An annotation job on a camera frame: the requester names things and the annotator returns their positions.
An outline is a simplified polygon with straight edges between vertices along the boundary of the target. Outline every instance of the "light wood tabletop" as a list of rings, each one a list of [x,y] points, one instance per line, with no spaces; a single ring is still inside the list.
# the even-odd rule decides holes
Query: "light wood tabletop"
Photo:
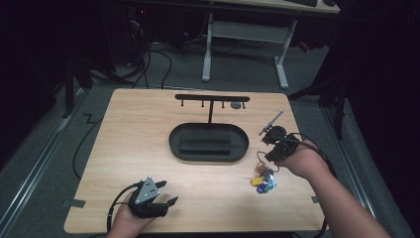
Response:
[[[214,0],[214,2],[231,3],[231,4],[245,4],[251,6],[261,6],[269,8],[281,8],[293,11],[306,11],[314,13],[340,13],[340,8],[327,6],[322,0],[318,0],[316,7],[305,6],[302,4],[292,3],[284,0]]]
[[[175,157],[168,143],[172,129],[186,122],[205,123],[209,112],[208,103],[201,107],[201,101],[184,101],[181,106],[175,94],[250,97],[245,109],[233,109],[230,103],[222,108],[221,102],[215,102],[213,112],[214,123],[234,124],[247,133],[250,144],[245,156],[234,163]],[[148,176],[167,181],[155,202],[179,199],[145,233],[319,230],[324,215],[305,179],[281,168],[274,174],[277,187],[270,192],[259,194],[250,185],[258,151],[272,149],[259,132],[280,109],[284,113],[274,125],[287,133],[298,132],[287,97],[281,93],[115,90],[74,197],[85,205],[70,208],[65,231],[106,232],[107,212],[115,197]]]

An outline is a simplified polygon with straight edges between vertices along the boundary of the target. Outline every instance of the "human arm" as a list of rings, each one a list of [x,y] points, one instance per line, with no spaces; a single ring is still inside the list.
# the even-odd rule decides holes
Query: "human arm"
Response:
[[[120,205],[107,238],[135,238],[146,226],[155,220],[155,218],[144,219],[133,215],[130,207],[127,205],[131,195],[132,193],[130,192],[124,203]]]
[[[390,237],[312,149],[299,145],[293,155],[274,164],[309,181],[334,237]]]

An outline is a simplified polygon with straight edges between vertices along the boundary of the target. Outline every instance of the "person's left hand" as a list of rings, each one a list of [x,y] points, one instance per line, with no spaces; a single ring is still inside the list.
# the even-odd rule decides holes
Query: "person's left hand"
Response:
[[[139,218],[133,215],[130,207],[127,205],[132,194],[133,193],[130,192],[124,200],[124,204],[120,205],[120,208],[115,215],[111,231],[108,233],[108,238],[135,238],[146,226],[156,219],[155,217]]]

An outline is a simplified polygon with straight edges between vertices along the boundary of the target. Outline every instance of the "human hand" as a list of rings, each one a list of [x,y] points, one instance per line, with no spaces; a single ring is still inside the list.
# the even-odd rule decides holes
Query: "human hand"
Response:
[[[305,140],[303,143],[316,148],[311,141]],[[299,144],[295,152],[285,158],[274,162],[278,167],[288,168],[294,175],[304,179],[310,179],[314,175],[329,173],[327,163],[314,150]]]
[[[125,198],[124,203],[120,205],[107,238],[135,238],[146,226],[156,219],[155,217],[140,218],[133,215],[130,207],[127,205],[132,194],[130,192]]]

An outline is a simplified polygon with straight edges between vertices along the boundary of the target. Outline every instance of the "yellow tag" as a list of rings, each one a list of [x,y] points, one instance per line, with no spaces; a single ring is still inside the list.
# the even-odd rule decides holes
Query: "yellow tag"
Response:
[[[261,177],[253,178],[253,179],[251,179],[250,184],[252,186],[258,186],[260,184],[263,184],[263,178],[261,178]]]

